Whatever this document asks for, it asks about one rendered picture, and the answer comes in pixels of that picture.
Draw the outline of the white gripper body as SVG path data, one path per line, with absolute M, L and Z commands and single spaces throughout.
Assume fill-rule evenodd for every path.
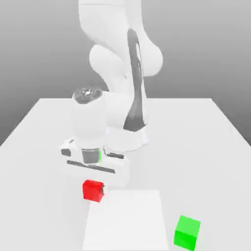
M 75 178 L 102 182 L 107 187 L 124 187 L 129 182 L 130 161 L 123 158 L 101 154 L 101 161 L 87 165 L 82 154 L 72 153 L 71 157 L 62 157 L 62 171 Z

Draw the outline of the small red cube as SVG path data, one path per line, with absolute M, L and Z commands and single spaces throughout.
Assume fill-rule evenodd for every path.
M 82 185 L 83 198 L 89 201 L 100 202 L 104 196 L 101 191 L 102 185 L 102 182 L 85 180 Z

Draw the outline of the small green cube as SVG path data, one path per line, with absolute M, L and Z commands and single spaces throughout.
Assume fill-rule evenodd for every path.
M 181 215 L 175 229 L 174 244 L 189 251 L 194 251 L 200 225 L 200 221 Z

